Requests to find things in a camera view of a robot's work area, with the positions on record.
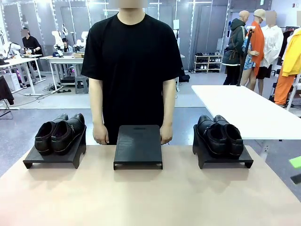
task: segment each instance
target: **white wall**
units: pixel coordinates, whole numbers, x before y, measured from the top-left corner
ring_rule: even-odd
[[[279,27],[297,26],[297,11],[301,11],[301,0],[273,0],[271,10],[277,12],[277,25]]]

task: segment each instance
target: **shoe pair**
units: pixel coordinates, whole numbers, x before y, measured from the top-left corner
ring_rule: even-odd
[[[84,128],[85,118],[82,114],[76,114],[70,119],[67,114],[62,114],[41,126],[35,136],[34,146],[41,155],[53,152],[58,155],[67,154],[70,144]]]
[[[244,142],[239,130],[217,115],[212,121],[207,115],[198,120],[198,134],[217,156],[239,158],[244,150]]]

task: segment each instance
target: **white desk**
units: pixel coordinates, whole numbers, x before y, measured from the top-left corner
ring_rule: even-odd
[[[31,54],[31,55],[22,55],[24,58],[37,58],[37,57],[41,57],[42,54]]]
[[[31,64],[28,64],[29,68],[28,68],[28,65],[27,65],[28,62],[35,61],[36,65],[37,65],[39,79],[40,79],[39,81],[37,81],[37,83],[45,81],[46,79],[42,79],[41,78],[40,69],[39,69],[37,60],[38,60],[37,58],[15,58],[15,59],[9,59],[9,60],[5,60],[5,62],[9,63],[9,64],[8,65],[1,65],[0,69],[2,69],[2,71],[9,71],[10,73],[12,73],[11,72],[12,69],[15,69],[15,68],[18,69],[18,71],[20,73],[20,76],[21,76],[22,83],[25,83],[23,75],[22,75],[22,67],[24,67],[25,71],[26,71],[26,74],[27,74],[27,78],[29,80],[29,83],[30,83],[30,86],[31,86],[31,89],[32,89],[32,93],[25,94],[25,95],[27,95],[27,96],[42,96],[43,94],[37,94],[35,92],[35,90],[34,90],[32,78],[30,76],[29,70],[31,71],[31,73],[32,73],[33,76],[35,75],[35,72],[34,72],[33,67],[31,66]]]
[[[300,140],[301,119],[244,86],[192,86],[210,114],[235,125],[243,139]]]
[[[163,146],[163,170],[113,170],[116,146],[87,146],[78,169],[22,157],[0,178],[3,226],[300,226],[301,203],[247,147],[250,169],[202,169],[192,146]]]
[[[45,57],[41,57],[40,59],[42,59],[42,60],[45,59],[45,60],[49,61],[53,82],[55,85],[54,92],[57,92],[62,87],[57,88],[52,65],[54,65],[54,67],[55,67],[55,74],[56,74],[57,78],[60,79],[59,71],[61,70],[61,68],[58,67],[57,65],[68,65],[68,64],[74,65],[75,77],[77,77],[78,76],[77,65],[82,65],[84,62],[84,58],[74,58],[73,56],[63,56],[63,57],[53,57],[53,56],[47,57],[47,56],[45,56]]]

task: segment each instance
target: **orange jacket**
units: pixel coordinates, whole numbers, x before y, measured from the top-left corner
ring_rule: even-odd
[[[264,58],[264,35],[262,33],[260,25],[253,21],[252,26],[255,26],[256,28],[253,31],[252,37],[251,37],[251,46],[252,46],[252,51],[257,51],[259,52],[259,56],[253,56],[252,57],[252,62],[256,63],[255,69],[254,69],[254,74],[255,77],[257,77],[259,67],[260,67],[260,62]]]

